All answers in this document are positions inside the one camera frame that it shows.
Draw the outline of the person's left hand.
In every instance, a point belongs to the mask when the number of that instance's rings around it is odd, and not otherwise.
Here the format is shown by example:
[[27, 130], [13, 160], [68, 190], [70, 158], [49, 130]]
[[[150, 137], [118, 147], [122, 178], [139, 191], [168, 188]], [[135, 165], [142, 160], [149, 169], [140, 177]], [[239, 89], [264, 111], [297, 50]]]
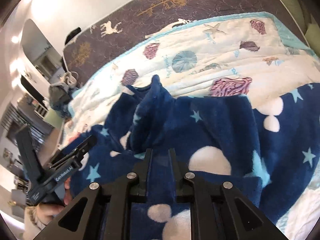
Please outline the person's left hand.
[[[64, 187], [65, 187], [65, 196], [63, 199], [64, 205], [68, 205], [71, 200], [73, 199], [72, 195], [71, 195], [71, 191], [70, 191], [70, 183], [71, 183], [71, 178], [68, 178], [65, 182], [64, 182]], [[63, 206], [61, 205], [56, 205], [56, 204], [43, 204], [40, 203], [37, 207], [36, 207], [36, 217], [38, 218], [38, 220], [44, 224], [47, 225], [49, 224], [54, 216], [58, 215], [62, 210], [64, 209]]]

